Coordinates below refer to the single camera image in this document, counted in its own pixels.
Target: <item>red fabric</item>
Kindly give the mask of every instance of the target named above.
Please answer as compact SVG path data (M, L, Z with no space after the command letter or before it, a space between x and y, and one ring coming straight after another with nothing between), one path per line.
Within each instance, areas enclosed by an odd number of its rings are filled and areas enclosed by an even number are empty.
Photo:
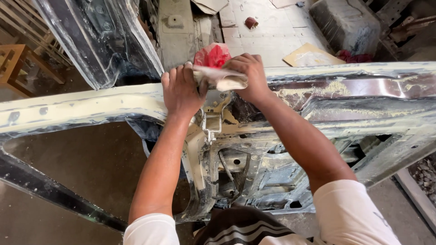
M194 65L221 68L231 58L227 44L212 43L195 54Z
M337 58L345 61L347 64L372 62L372 56L370 54L357 54L351 56L351 53L348 50L341 50Z

